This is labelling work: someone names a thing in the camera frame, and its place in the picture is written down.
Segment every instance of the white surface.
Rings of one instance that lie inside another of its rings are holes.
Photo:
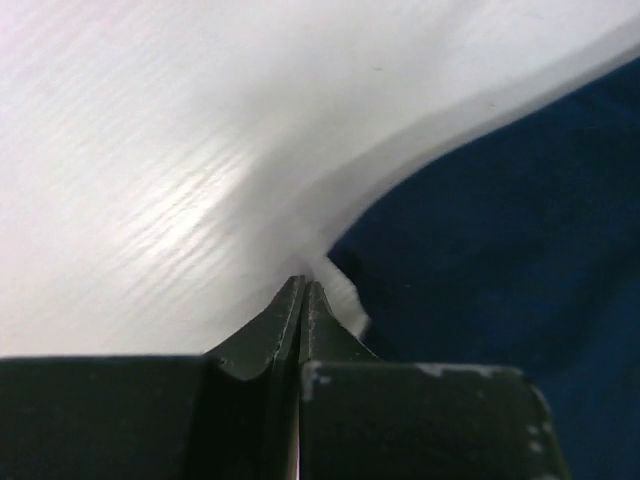
[[[638,0],[0,0],[0,354],[201,352]]]

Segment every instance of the white paper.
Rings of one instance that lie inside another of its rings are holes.
[[[639,53],[637,0],[0,0],[0,355],[208,350],[409,173]]]

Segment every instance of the dark blue fabric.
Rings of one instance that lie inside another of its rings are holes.
[[[640,60],[425,167],[330,258],[374,350],[516,365],[577,480],[640,479]]]

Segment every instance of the metal tool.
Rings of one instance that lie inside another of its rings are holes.
[[[0,479],[569,478],[512,368],[393,364],[317,282],[202,356],[0,361]]]

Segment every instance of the blue background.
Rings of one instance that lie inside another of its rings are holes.
[[[330,258],[379,354],[518,366],[577,480],[640,479],[640,60],[431,163]]]

